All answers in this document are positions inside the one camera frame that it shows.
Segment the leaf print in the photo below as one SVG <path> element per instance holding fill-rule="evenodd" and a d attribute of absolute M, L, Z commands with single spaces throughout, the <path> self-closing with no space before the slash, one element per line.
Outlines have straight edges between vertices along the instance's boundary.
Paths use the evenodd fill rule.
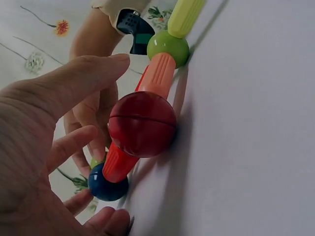
<path fill-rule="evenodd" d="M 148 19 L 152 21 L 154 27 L 160 30 L 167 30 L 167 23 L 171 17 L 173 10 L 168 9 L 160 11 L 157 6 L 150 7 L 148 10 L 149 17 Z"/>
<path fill-rule="evenodd" d="M 77 193 L 81 192 L 83 189 L 89 188 L 89 186 L 88 186 L 88 179 L 85 178 L 83 175 L 80 175 L 82 178 L 78 178 L 78 177 L 72 178 L 69 175 L 67 175 L 66 173 L 64 173 L 62 170 L 60 170 L 59 168 L 57 168 L 57 170 L 66 179 L 70 180 L 73 183 L 73 185 L 76 187 L 76 190 L 75 190 L 74 194 L 77 194 Z M 88 209 L 91 212 L 95 212 L 97 204 L 98 204 L 98 199 L 97 198 L 93 198 L 93 200 L 91 201 L 91 203 L 88 206 Z"/>

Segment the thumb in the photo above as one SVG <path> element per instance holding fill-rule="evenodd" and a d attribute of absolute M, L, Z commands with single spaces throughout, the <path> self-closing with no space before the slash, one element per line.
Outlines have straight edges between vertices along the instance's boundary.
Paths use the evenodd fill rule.
<path fill-rule="evenodd" d="M 107 58 L 81 56 L 36 79 L 12 84 L 6 91 L 11 97 L 46 111 L 57 122 L 83 99 L 119 79 L 129 64 L 128 54 Z"/>

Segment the green ball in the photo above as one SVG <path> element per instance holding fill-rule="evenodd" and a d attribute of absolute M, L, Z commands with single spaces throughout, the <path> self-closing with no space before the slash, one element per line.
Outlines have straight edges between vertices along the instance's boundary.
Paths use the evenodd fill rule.
<path fill-rule="evenodd" d="M 176 62 L 176 68 L 179 68 L 185 65 L 188 59 L 189 46 L 185 39 L 175 38 L 167 31 L 162 31 L 150 39 L 147 53 L 150 60 L 156 54 L 168 53 L 174 58 Z"/>

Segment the fingernail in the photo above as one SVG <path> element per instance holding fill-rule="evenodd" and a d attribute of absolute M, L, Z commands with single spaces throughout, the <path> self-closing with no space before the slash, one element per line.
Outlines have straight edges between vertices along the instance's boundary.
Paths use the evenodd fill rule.
<path fill-rule="evenodd" d="M 93 150 L 93 157 L 98 161 L 101 162 L 104 159 L 105 150 L 102 148 L 97 148 Z"/>
<path fill-rule="evenodd" d="M 130 59 L 129 54 L 116 54 L 116 55 L 110 56 L 110 58 L 113 58 L 115 60 L 120 60 L 120 61 Z"/>
<path fill-rule="evenodd" d="M 132 226 L 133 226 L 133 222 L 134 222 L 134 216 L 131 218 L 130 220 L 130 223 L 129 223 L 129 226 L 128 226 L 128 231 L 127 231 L 127 234 L 126 236 L 128 236 L 130 234 L 130 231 L 132 229 Z"/>

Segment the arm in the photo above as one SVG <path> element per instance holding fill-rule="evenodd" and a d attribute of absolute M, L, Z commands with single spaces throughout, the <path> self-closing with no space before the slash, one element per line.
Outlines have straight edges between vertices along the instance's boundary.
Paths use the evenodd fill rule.
<path fill-rule="evenodd" d="M 107 15 L 93 9 L 72 42 L 70 59 L 83 55 L 110 56 L 122 37 Z"/>

